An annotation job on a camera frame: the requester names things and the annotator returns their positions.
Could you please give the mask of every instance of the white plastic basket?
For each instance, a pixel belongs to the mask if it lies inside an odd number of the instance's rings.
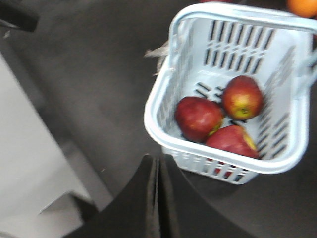
[[[317,77],[312,33],[317,34],[317,21],[282,11],[219,2],[181,10],[145,107],[149,135],[180,168],[234,184],[291,169],[308,141],[310,86]],[[257,143],[260,160],[187,141],[174,120],[180,99],[220,101],[221,90],[238,75],[257,81],[265,106],[256,118],[227,118],[222,126],[242,124]]]

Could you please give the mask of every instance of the orange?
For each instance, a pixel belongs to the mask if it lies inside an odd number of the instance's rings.
[[[287,7],[290,12],[301,17],[317,15],[317,0],[287,0]]]

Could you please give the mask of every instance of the floor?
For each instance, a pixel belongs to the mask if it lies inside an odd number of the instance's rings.
[[[284,9],[284,1],[247,1]],[[174,15],[193,0],[25,0],[41,16],[35,33],[5,39],[32,83],[28,96],[57,141],[71,140],[116,197],[146,153],[160,154],[143,126],[156,59]],[[312,88],[309,147],[298,166],[236,186],[186,172],[199,193],[260,238],[317,234],[317,86]]]

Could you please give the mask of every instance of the black object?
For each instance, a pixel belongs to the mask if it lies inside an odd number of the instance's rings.
[[[64,238],[157,237],[255,238],[200,197],[170,155],[146,155],[119,196]]]
[[[156,160],[144,156],[118,197],[65,238],[154,238]]]
[[[159,160],[158,208],[163,238],[255,238],[214,210],[173,157]]]
[[[2,26],[33,32],[39,16],[19,0],[0,0],[0,23]]]

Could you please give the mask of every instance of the red apple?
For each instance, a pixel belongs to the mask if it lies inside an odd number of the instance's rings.
[[[207,139],[206,145],[251,158],[259,158],[253,140],[239,125],[229,125],[219,129]]]
[[[220,106],[206,98],[185,97],[179,101],[175,119],[183,136],[190,141],[205,142],[222,124]]]
[[[264,104],[261,90],[253,78],[233,78],[221,96],[222,106],[228,116],[235,120],[251,119],[260,114]]]

